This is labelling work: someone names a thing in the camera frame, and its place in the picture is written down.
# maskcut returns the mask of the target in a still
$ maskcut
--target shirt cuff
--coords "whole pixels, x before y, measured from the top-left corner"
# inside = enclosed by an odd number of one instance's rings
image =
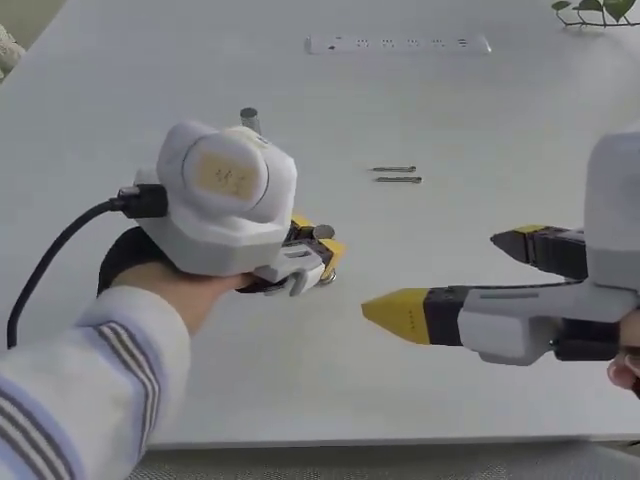
[[[155,433],[164,430],[184,399],[191,364],[191,339],[178,312],[155,293],[135,287],[113,287],[85,311],[77,326],[116,322],[127,327],[158,372],[163,390]]]

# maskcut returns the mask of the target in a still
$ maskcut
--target green leaf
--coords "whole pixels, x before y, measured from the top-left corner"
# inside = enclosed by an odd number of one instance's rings
[[[571,2],[567,2],[566,0],[560,0],[558,2],[551,4],[551,8],[553,8],[556,12],[559,12],[560,10],[564,10],[569,6],[571,6]]]
[[[605,11],[611,15],[616,22],[620,22],[622,17],[631,10],[634,3],[636,3],[636,0],[602,0]]]
[[[573,10],[580,12],[601,12],[602,3],[599,0],[582,0],[578,6],[573,7]]]

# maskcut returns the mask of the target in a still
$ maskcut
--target white table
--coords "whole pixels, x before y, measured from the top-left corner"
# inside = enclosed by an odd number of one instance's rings
[[[310,56],[310,34],[485,34],[488,56]],[[298,210],[349,250],[330,288],[225,299],[194,341],[166,446],[471,442],[640,434],[640,403],[603,364],[531,368],[416,347],[360,315],[404,286],[549,277],[491,233],[579,226],[585,165],[640,116],[638,35],[563,32],[546,0],[69,0],[0,90],[2,318],[76,214],[151,164],[184,118],[260,111],[298,162]],[[371,182],[414,164],[421,186]],[[91,224],[25,310],[22,341],[70,325],[127,222]]]

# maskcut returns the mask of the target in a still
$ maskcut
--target electrical outlet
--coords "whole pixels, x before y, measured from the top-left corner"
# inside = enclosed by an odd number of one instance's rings
[[[483,35],[457,37],[408,37],[400,35],[312,35],[306,39],[306,50],[312,55],[338,53],[491,53]]]

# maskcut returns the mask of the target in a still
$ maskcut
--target white striped shirt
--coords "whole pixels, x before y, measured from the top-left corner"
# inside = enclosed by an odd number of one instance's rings
[[[0,479],[125,479],[180,406],[189,363],[165,300],[105,291],[74,328],[0,357]]]

